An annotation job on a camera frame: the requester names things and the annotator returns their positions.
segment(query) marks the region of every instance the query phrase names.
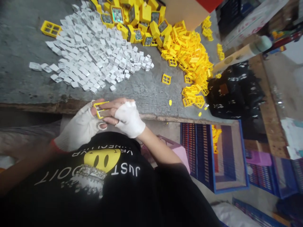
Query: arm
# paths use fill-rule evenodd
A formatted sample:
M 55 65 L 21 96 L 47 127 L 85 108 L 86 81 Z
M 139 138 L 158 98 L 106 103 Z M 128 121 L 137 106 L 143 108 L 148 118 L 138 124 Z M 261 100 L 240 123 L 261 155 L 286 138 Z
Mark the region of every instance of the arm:
M 55 148 L 53 146 L 48 145 L 45 152 L 26 157 L 3 171 L 0 174 L 0 197 L 5 196 L 27 176 L 58 157 L 58 154 L 54 152 L 54 150 Z
M 103 119 L 108 124 L 115 125 L 129 138 L 138 138 L 149 149 L 158 164 L 182 163 L 180 158 L 163 143 L 141 120 L 134 100 L 116 99 L 100 106 Z
M 47 145 L 45 152 L 34 152 L 0 174 L 0 197 L 6 195 L 12 188 L 27 176 L 44 166 L 46 163 L 71 151 L 79 149 L 88 143 L 99 130 L 105 129 L 106 124 L 96 117 L 93 103 L 85 105 L 72 118 L 63 132 L 51 144 Z
M 173 150 L 163 143 L 149 128 L 145 127 L 142 134 L 137 138 L 147 146 L 158 164 L 182 163 Z

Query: gray table surface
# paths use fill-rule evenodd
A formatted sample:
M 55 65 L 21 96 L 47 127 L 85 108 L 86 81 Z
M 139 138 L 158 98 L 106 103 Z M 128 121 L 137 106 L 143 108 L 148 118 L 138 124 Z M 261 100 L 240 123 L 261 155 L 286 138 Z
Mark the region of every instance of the gray table surface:
M 129 81 L 117 84 L 117 90 L 111 92 L 109 85 L 96 95 L 73 89 L 65 83 L 55 83 L 46 72 L 32 71 L 29 62 L 58 63 L 55 55 L 45 41 L 54 39 L 45 36 L 40 28 L 44 20 L 60 24 L 60 19 L 73 13 L 71 4 L 80 5 L 76 0 L 3 0 L 0 2 L 0 103 L 40 104 L 66 102 L 68 99 L 90 101 L 97 98 L 113 100 L 118 97 L 135 99 L 138 110 L 147 119 L 159 119 L 188 122 L 218 122 L 233 124 L 234 120 L 213 117 L 209 110 L 195 106 L 183 107 L 182 88 L 186 86 L 183 71 L 178 67 L 169 67 L 156 47 L 144 47 L 136 44 L 139 51 L 151 55 L 155 67 L 145 72 L 140 70 Z M 209 42 L 201 35 L 210 61 L 217 63 L 217 43 L 220 35 L 215 12 L 211 14 L 214 41 Z M 201 33 L 201 26 L 196 29 Z M 171 84 L 161 82 L 163 73 L 172 76 Z

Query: glove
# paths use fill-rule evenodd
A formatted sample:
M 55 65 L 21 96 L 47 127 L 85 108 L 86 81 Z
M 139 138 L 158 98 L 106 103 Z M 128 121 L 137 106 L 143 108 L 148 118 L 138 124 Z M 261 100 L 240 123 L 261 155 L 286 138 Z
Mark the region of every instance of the glove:
M 90 142 L 91 138 L 97 134 L 102 128 L 101 119 L 93 116 L 91 108 L 93 101 L 86 104 L 72 120 L 66 125 L 63 132 L 55 138 L 51 143 L 55 146 L 59 153 L 70 152 L 79 149 L 83 144 Z
M 116 111 L 115 116 L 119 122 L 115 125 L 129 138 L 136 138 L 145 129 L 145 123 L 141 120 L 136 102 L 126 102 Z
M 138 137 L 145 129 L 145 123 L 141 120 L 133 99 L 119 98 L 104 103 L 100 106 L 103 121 L 114 125 L 125 133 L 129 138 Z

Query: person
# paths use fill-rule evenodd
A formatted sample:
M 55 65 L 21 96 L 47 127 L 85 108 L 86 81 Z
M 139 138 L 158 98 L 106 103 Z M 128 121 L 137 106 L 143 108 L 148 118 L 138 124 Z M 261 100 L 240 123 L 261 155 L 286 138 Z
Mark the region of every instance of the person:
M 221 226 L 180 158 L 140 119 L 134 100 L 85 105 L 39 154 L 0 174 L 10 225 Z M 97 133 L 115 125 L 117 132 Z M 158 167 L 140 154 L 139 139 Z

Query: blue plastic crate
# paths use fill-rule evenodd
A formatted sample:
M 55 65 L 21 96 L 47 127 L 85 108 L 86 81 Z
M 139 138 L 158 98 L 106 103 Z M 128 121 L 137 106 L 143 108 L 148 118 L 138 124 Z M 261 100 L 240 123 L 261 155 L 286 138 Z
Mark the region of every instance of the blue plastic crate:
M 217 126 L 222 133 L 217 143 L 219 171 L 215 172 L 211 125 L 181 124 L 180 141 L 187 151 L 191 175 L 215 194 L 249 188 L 240 125 Z
M 303 158 L 298 160 L 292 160 L 292 164 L 293 164 L 299 192 L 303 194 Z
M 257 208 L 254 208 L 253 206 L 238 199 L 233 198 L 233 205 L 248 215 L 252 220 L 258 222 L 258 224 L 262 227 L 286 227 L 267 214 L 259 211 Z
M 284 199 L 298 193 L 291 160 L 271 156 L 271 166 L 247 164 L 253 170 L 250 184 Z

